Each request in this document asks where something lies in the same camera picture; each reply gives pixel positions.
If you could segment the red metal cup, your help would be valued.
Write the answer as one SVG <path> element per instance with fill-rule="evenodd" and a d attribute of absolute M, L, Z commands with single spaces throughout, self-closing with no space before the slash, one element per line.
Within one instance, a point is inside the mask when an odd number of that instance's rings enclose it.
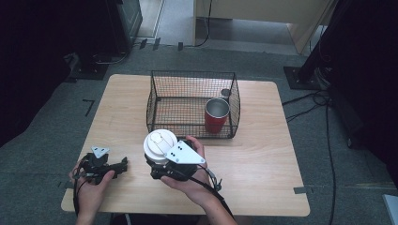
<path fill-rule="evenodd" d="M 229 103 L 223 98 L 212 98 L 205 106 L 205 129 L 207 132 L 219 133 L 230 113 Z"/>

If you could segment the black wire basket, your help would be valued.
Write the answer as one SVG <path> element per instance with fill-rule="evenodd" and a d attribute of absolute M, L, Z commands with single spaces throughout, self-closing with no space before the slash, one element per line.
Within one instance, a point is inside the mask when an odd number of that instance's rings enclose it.
<path fill-rule="evenodd" d="M 221 90 L 229 89 L 230 97 Z M 205 106 L 212 98 L 223 98 L 230 113 L 219 133 L 205 129 Z M 154 70 L 146 107 L 149 131 L 168 129 L 178 138 L 192 135 L 202 139 L 232 139 L 240 119 L 240 95 L 233 72 Z"/>

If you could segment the black cabinet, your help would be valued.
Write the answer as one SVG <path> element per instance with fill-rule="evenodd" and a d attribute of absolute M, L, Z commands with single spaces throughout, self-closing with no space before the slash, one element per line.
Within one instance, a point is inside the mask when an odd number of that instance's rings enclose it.
<path fill-rule="evenodd" d="M 106 0 L 115 51 L 129 53 L 143 21 L 139 0 Z"/>

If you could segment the person's right hand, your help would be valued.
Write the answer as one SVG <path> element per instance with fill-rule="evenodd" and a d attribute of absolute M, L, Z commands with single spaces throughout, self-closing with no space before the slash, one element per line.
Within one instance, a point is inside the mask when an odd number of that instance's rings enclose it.
<path fill-rule="evenodd" d="M 197 139 L 187 135 L 186 140 L 191 141 L 193 149 L 195 149 L 202 158 L 205 158 L 204 146 Z M 192 178 L 210 185 L 209 177 L 205 169 L 199 169 Z M 161 181 L 170 188 L 182 191 L 191 201 L 198 204 L 203 209 L 208 209 L 210 206 L 212 207 L 220 204 L 219 200 L 209 190 L 192 180 L 177 181 L 171 177 L 163 176 Z"/>

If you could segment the white flat object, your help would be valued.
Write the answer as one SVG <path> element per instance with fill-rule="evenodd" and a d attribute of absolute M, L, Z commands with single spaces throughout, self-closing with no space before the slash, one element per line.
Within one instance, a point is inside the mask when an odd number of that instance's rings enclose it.
<path fill-rule="evenodd" d="M 383 201 L 386 205 L 391 224 L 398 225 L 398 196 L 384 194 Z"/>

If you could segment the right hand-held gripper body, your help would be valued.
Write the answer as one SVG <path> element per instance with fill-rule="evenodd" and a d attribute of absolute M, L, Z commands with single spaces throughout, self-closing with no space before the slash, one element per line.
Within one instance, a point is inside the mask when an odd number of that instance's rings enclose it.
<path fill-rule="evenodd" d="M 187 181 L 196 173 L 197 167 L 206 162 L 194 149 L 183 142 L 177 142 L 165 156 L 167 162 L 164 170 L 151 169 L 150 175 L 153 179 L 168 176 L 177 181 Z"/>

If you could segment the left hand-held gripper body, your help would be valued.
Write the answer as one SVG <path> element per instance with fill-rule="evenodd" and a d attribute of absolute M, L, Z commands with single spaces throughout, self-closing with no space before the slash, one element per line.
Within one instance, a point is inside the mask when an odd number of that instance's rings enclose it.
<path fill-rule="evenodd" d="M 96 185 L 101 182 L 109 168 L 107 164 L 109 151 L 107 147 L 92 146 L 91 152 L 82 158 L 81 168 L 84 170 L 84 175 L 93 179 Z"/>

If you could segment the white cup with lid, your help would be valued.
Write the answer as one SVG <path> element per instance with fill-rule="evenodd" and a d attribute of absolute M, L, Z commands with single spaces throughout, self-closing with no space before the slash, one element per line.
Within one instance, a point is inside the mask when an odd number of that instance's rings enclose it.
<path fill-rule="evenodd" d="M 176 144 L 176 135 L 170 130 L 153 130 L 144 140 L 145 155 L 157 164 L 164 164 L 167 162 L 165 154 Z"/>

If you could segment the black stand base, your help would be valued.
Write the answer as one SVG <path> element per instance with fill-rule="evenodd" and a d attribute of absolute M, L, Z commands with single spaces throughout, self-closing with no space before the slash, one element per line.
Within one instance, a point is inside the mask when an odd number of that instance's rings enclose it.
<path fill-rule="evenodd" d="M 70 73 L 66 78 L 68 83 L 76 83 L 78 80 L 102 81 L 108 68 L 107 65 L 82 63 L 75 53 L 67 54 L 64 61 L 70 68 Z"/>
<path fill-rule="evenodd" d="M 326 90 L 316 70 L 310 72 L 301 67 L 284 67 L 283 72 L 288 85 L 294 90 Z"/>

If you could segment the light wooden furniture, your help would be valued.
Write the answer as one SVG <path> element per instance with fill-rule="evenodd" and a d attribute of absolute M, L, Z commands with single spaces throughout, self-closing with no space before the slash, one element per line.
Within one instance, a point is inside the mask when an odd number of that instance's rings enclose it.
<path fill-rule="evenodd" d="M 193 0 L 193 18 L 286 23 L 298 53 L 319 25 L 327 25 L 338 0 Z"/>

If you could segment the person's left hand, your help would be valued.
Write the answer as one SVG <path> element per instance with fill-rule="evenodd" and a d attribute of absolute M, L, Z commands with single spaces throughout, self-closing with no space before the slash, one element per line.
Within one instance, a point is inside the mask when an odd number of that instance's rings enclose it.
<path fill-rule="evenodd" d="M 88 178 L 79 176 L 80 172 L 81 162 L 78 162 L 69 173 L 69 178 L 73 184 L 74 199 L 77 201 L 77 216 L 80 212 L 97 213 L 115 172 L 108 171 L 97 185 Z"/>

